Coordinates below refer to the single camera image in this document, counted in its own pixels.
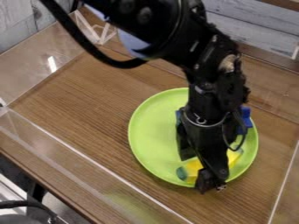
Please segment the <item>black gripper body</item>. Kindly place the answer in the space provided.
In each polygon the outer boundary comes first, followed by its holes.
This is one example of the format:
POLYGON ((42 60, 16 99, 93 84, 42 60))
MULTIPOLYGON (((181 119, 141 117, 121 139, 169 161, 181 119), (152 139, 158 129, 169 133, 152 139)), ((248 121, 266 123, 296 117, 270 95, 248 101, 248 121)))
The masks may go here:
MULTIPOLYGON (((192 120, 194 120, 196 114, 189 114, 186 108, 184 108, 184 113, 192 120)), ((220 176, 220 170, 225 169, 229 176, 226 151, 229 144, 236 140, 237 136, 224 136, 220 129, 216 129, 214 132, 212 132, 210 130, 198 128, 186 128, 186 137, 196 153, 194 157, 200 160, 202 168, 210 170, 217 177, 220 176)))

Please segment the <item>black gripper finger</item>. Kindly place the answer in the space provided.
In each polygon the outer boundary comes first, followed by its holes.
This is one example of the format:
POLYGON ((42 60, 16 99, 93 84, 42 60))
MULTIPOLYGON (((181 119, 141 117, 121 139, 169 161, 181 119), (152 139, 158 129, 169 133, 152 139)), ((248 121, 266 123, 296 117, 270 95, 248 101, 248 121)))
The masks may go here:
POLYGON ((221 169, 218 171, 218 177, 216 174, 202 168, 197 171, 197 178, 194 180, 194 188, 198 190, 201 194, 204 194, 210 189, 214 189, 217 192, 226 188, 225 179, 228 177, 228 171, 221 169))
POLYGON ((181 124, 176 127, 176 143, 180 160, 185 161, 193 158, 196 153, 188 142, 186 132, 181 124))

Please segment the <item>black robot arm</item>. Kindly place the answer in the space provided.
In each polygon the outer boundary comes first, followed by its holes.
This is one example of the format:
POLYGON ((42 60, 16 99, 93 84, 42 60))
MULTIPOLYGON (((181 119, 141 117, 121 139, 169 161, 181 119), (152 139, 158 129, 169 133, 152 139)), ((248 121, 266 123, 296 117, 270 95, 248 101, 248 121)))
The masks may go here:
POLYGON ((148 60, 176 65, 188 81, 188 101, 176 116, 176 139, 182 160, 196 157, 194 188, 205 193, 226 186, 228 151, 242 141, 246 126, 241 106, 248 101, 238 46, 208 22, 201 0, 82 0, 126 36, 142 45, 129 60, 109 58, 92 44, 54 0, 40 0, 80 47, 104 64, 129 69, 148 60))

